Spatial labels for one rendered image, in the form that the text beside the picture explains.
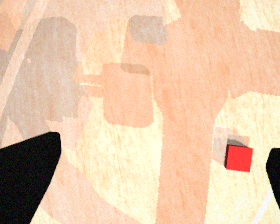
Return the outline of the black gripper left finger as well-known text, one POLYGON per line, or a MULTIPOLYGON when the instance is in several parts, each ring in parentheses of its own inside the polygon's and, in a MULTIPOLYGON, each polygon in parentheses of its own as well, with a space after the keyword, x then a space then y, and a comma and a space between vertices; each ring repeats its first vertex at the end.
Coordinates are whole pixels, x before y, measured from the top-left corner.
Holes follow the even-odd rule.
POLYGON ((59 132, 0 148, 0 224, 31 224, 62 155, 59 132))

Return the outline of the red block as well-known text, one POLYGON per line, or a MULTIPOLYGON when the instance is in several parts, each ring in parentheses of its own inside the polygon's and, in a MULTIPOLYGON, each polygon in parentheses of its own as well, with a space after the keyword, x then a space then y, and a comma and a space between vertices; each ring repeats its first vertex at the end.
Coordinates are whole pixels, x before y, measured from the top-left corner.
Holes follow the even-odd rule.
POLYGON ((226 144, 225 169, 229 171, 250 171, 253 149, 241 145, 226 144))

